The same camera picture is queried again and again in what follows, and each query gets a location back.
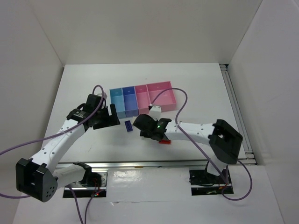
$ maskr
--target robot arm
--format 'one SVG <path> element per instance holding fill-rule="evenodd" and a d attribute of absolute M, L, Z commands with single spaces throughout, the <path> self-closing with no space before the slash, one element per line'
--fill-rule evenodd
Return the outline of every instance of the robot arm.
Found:
<path fill-rule="evenodd" d="M 153 140 L 189 140 L 178 128 L 180 126 L 198 143 L 212 148 L 211 160 L 222 171 L 228 164 L 236 164 L 243 137 L 226 121 L 218 119 L 214 124 L 190 124 L 161 118 L 161 108 L 153 106 L 149 114 L 139 115 L 133 125 L 141 132 L 140 136 Z M 218 171 L 209 163 L 207 172 L 218 176 Z"/>
<path fill-rule="evenodd" d="M 88 128 L 98 129 L 120 124 L 115 105 L 110 105 L 111 115 L 109 115 L 106 105 L 101 105 L 99 110 L 85 123 L 66 132 L 87 118 L 97 108 L 101 97 L 106 99 L 106 95 L 90 94 L 86 104 L 74 109 L 67 116 L 67 120 L 57 133 L 61 135 L 53 138 L 29 160 L 22 158 L 18 161 L 16 182 L 19 191 L 46 202 L 53 197 L 57 189 L 72 182 L 80 182 L 85 185 L 93 183 L 94 178 L 100 181 L 99 174 L 93 173 L 90 166 L 81 162 L 73 163 L 71 166 L 57 171 L 55 171 L 55 167 L 67 150 Z"/>

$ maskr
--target plastic container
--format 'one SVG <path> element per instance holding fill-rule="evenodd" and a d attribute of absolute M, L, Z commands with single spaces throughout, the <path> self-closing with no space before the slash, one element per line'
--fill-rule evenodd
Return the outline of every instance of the plastic container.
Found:
<path fill-rule="evenodd" d="M 122 88 L 122 92 L 125 102 L 126 117 L 138 116 L 138 106 L 135 94 L 135 87 L 124 87 Z"/>
<path fill-rule="evenodd" d="M 171 88 L 171 83 L 170 82 L 152 83 L 152 84 L 147 84 L 147 87 L 149 91 L 149 99 L 152 102 L 162 90 Z M 168 90 L 162 93 L 154 102 L 154 104 L 161 106 L 161 110 L 163 112 L 174 111 L 176 109 L 177 102 L 174 97 L 173 90 Z"/>
<path fill-rule="evenodd" d="M 122 89 L 118 88 L 118 89 L 110 90 L 110 98 L 111 98 L 111 103 L 115 104 L 118 119 L 125 118 L 126 117 L 125 102 L 124 102 Z"/>
<path fill-rule="evenodd" d="M 147 85 L 135 86 L 139 114 L 148 114 L 150 105 L 150 96 Z"/>

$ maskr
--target small block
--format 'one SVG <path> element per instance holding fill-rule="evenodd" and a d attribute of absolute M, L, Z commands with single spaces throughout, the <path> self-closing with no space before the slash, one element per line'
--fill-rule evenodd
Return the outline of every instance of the small block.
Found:
<path fill-rule="evenodd" d="M 133 130 L 132 125 L 131 125 L 131 121 L 127 120 L 125 121 L 125 126 L 127 129 L 127 132 L 131 132 Z"/>
<path fill-rule="evenodd" d="M 171 144 L 171 140 L 161 140 L 159 141 L 160 144 L 168 144 L 170 145 Z"/>

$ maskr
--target white wall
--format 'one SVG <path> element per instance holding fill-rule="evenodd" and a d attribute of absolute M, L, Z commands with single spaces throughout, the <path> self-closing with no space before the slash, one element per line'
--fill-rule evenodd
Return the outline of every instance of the white wall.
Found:
<path fill-rule="evenodd" d="M 29 0 L 64 64 L 228 63 L 261 0 Z"/>
<path fill-rule="evenodd" d="M 62 64 L 25 0 L 0 2 L 1 150 L 44 136 Z M 40 144 L 0 157 L 0 192 L 19 195 L 16 162 Z M 2 224 L 12 223 L 18 200 L 0 197 Z"/>
<path fill-rule="evenodd" d="M 263 0 L 228 71 L 286 224 L 299 209 L 299 1 Z"/>

